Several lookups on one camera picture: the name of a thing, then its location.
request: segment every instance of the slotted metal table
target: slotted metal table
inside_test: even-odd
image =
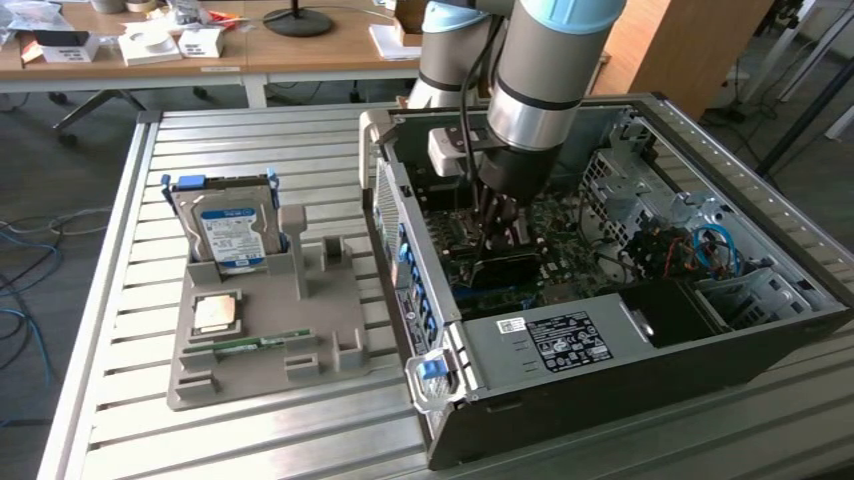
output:
[[[390,107],[143,114],[39,478],[797,479],[853,458],[848,326],[745,387],[449,471],[426,470],[361,210],[358,117]],[[722,155],[721,168],[741,168],[714,140],[702,142]],[[161,177],[247,175],[267,167],[282,177],[282,201],[307,206],[305,242],[342,234],[354,249],[373,371],[173,412],[166,390],[187,241]],[[804,236],[804,245],[816,242],[817,255],[831,258],[823,263],[854,285],[851,254],[814,240],[825,237],[806,220],[798,223],[800,212],[760,189],[750,173],[740,175],[757,201],[778,199],[774,218],[790,223],[786,231]]]

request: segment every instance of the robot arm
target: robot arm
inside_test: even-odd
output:
[[[486,45],[490,23],[488,13],[440,2],[428,4],[420,78],[409,108],[460,106],[464,83]]]
[[[510,16],[516,0],[438,0],[446,5],[454,5],[458,7],[472,8],[481,10],[482,12]]]
[[[496,8],[506,2],[452,3],[480,8],[488,8],[489,3],[489,8]],[[458,171],[449,166],[458,165],[461,159],[466,159],[472,170],[474,152],[481,154],[473,197],[488,240],[500,239],[509,228],[517,228],[512,225],[546,186],[612,26],[625,6],[626,0],[516,0],[498,59],[488,131],[478,132],[477,145],[465,134],[461,139],[458,129],[430,132],[430,157],[441,175]],[[422,65],[436,61],[432,46],[425,43]]]

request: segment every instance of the lamp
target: lamp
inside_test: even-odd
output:
[[[287,37],[314,37],[333,28],[333,19],[323,13],[299,8],[299,1],[291,0],[291,8],[274,10],[265,15],[265,26]]]

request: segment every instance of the green circuit board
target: green circuit board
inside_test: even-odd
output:
[[[536,237],[530,252],[540,271],[532,281],[496,289],[472,288],[469,280],[478,255],[480,232],[468,210],[426,214],[428,228],[464,318],[590,298],[613,283],[600,268],[594,250],[574,229],[573,206],[558,195],[537,200],[529,221]]]

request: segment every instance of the wooden cabinet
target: wooden cabinet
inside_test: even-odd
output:
[[[694,118],[712,103],[773,0],[629,0],[594,95],[662,92]]]

